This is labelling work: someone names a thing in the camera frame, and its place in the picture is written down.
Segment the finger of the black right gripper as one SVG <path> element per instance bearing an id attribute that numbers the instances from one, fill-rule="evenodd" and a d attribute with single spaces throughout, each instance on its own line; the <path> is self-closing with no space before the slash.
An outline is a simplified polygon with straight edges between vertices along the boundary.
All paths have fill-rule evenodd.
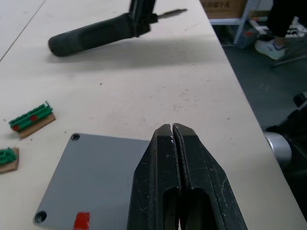
<path id="1" fill-rule="evenodd" d="M 156 0 L 132 0 L 129 14 L 132 19 L 132 31 L 134 37 L 139 37 L 150 32 L 151 24 L 158 21 L 154 11 Z"/>

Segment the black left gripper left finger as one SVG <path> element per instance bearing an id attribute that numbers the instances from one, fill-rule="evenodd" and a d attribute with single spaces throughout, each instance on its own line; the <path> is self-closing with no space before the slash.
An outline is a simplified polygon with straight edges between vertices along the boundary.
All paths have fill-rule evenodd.
<path id="1" fill-rule="evenodd" d="M 178 229 L 180 192 L 176 144 L 165 124 L 154 132 L 134 171 L 127 229 Z"/>

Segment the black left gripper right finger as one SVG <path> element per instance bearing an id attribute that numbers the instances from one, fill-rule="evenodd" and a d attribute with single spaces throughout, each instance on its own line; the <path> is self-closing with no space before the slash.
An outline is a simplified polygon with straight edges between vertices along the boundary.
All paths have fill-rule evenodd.
<path id="1" fill-rule="evenodd" d="M 182 182 L 183 230 L 245 230 L 225 171 L 192 128 L 173 124 Z"/>

